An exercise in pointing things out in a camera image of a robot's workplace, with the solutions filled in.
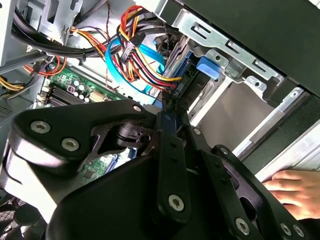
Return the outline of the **person's right hand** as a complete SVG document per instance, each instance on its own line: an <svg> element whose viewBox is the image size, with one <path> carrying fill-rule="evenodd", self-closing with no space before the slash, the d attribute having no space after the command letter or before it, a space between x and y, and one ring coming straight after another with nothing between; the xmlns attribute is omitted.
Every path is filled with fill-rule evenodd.
<svg viewBox="0 0 320 240"><path fill-rule="evenodd" d="M263 185L297 220L320 218L318 171L282 170Z"/></svg>

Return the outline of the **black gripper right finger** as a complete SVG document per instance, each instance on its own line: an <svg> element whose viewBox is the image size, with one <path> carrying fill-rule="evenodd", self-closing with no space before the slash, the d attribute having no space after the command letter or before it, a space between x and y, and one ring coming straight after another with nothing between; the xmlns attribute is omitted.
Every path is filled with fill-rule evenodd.
<svg viewBox="0 0 320 240"><path fill-rule="evenodd" d="M308 240L310 234L263 184L223 145L210 148L190 125L186 110L177 117L178 136L187 142L187 166L196 171L204 203L213 210L212 230L221 240Z"/></svg>

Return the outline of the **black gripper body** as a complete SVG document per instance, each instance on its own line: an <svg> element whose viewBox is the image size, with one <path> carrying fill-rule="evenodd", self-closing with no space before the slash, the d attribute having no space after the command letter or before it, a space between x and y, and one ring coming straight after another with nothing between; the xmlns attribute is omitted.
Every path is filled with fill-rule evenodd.
<svg viewBox="0 0 320 240"><path fill-rule="evenodd" d="M223 170L205 139L173 120L113 127L103 146L136 158L69 194L48 240L218 240L227 231L209 175Z"/></svg>

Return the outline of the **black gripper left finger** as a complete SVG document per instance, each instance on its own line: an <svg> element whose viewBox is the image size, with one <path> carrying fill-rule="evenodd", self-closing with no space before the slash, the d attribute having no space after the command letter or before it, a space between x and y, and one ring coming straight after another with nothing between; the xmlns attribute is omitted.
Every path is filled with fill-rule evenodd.
<svg viewBox="0 0 320 240"><path fill-rule="evenodd" d="M83 166L106 154L137 148L138 156L104 176L116 189L137 193L144 174L130 176L141 164L154 164L151 174L153 213L185 223L191 214L183 141L179 128L188 125L186 109L178 103L150 113L131 99L39 108L20 113L12 124L12 153L25 161L28 176L16 180L28 190L58 203L75 191Z"/></svg>

